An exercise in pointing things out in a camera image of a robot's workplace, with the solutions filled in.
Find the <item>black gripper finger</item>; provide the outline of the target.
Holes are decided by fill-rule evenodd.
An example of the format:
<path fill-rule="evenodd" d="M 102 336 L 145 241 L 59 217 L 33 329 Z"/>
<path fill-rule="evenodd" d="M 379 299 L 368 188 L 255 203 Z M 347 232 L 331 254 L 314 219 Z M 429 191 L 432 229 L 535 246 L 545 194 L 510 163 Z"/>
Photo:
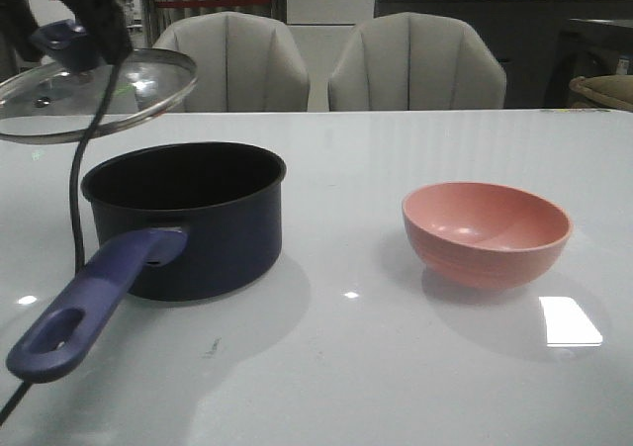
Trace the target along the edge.
<path fill-rule="evenodd" d="M 44 56 L 30 40 L 38 28 L 26 0 L 1 0 L 1 32 L 22 60 L 35 62 Z"/>
<path fill-rule="evenodd" d="M 85 28 L 106 63 L 120 63 L 131 53 L 125 13 L 118 0 L 60 1 Z"/>

